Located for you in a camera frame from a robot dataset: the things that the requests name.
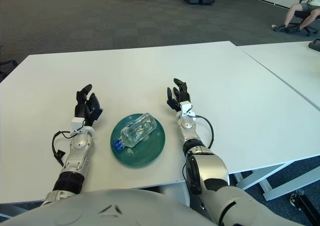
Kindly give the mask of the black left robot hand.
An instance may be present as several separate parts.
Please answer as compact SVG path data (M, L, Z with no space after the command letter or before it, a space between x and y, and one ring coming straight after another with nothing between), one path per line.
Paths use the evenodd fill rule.
M91 93L89 99L87 99L92 87L92 84L88 84L76 92L77 105L75 106L74 116L84 118L84 126L92 126L103 112L95 93Z

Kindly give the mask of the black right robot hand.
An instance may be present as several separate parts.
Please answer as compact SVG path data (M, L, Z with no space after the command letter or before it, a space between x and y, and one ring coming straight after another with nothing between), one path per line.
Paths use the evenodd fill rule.
M167 87L167 104L176 112L181 110L181 102L191 102L190 95L188 93L188 87L186 82L183 82L177 78L173 79L173 82L178 88L173 87L173 93L169 87Z

